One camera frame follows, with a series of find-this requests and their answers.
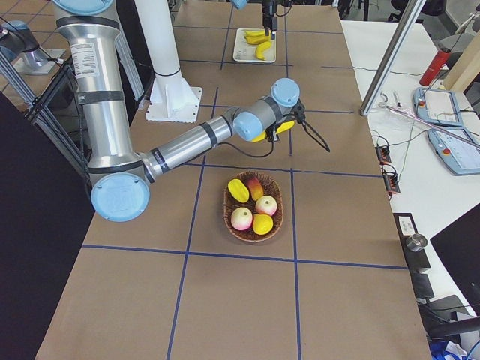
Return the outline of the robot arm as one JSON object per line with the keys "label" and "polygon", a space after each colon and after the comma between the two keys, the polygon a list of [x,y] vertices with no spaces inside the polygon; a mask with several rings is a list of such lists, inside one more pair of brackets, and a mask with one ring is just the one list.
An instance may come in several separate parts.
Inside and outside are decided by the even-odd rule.
{"label": "robot arm", "polygon": [[[158,176],[230,137],[251,141],[262,133],[271,133],[300,104],[298,84],[282,78],[253,105],[228,109],[162,146],[139,153],[131,143],[117,60],[121,24],[115,2],[56,1],[54,7],[57,29],[70,44],[78,102],[91,141],[91,203],[108,221],[137,218],[146,210],[149,185]],[[150,118],[194,122],[202,91],[182,76],[168,4],[137,1],[135,7],[155,75]]]}
{"label": "robot arm", "polygon": [[[248,0],[231,0],[232,6],[241,10],[246,7]],[[278,30],[278,2],[274,0],[262,0],[262,27],[265,35],[268,35],[272,40],[276,38],[276,32]]]}

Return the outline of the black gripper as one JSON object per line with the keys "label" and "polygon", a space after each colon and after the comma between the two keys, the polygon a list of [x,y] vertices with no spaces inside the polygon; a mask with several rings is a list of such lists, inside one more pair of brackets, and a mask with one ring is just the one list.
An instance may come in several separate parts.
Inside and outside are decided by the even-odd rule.
{"label": "black gripper", "polygon": [[262,0],[262,26],[264,28],[264,35],[270,36],[272,41],[276,39],[276,30],[278,29],[277,10],[277,1]]}
{"label": "black gripper", "polygon": [[[299,124],[302,127],[306,127],[306,115],[305,115],[305,106],[301,102],[300,99],[298,99],[296,105],[290,110],[290,113],[288,115],[285,115],[279,122],[278,124],[281,124],[282,122],[289,121],[289,120],[294,120],[295,124]],[[279,136],[277,135],[277,126],[276,125],[271,125],[266,129],[266,139],[268,142],[278,142],[279,141]]]}

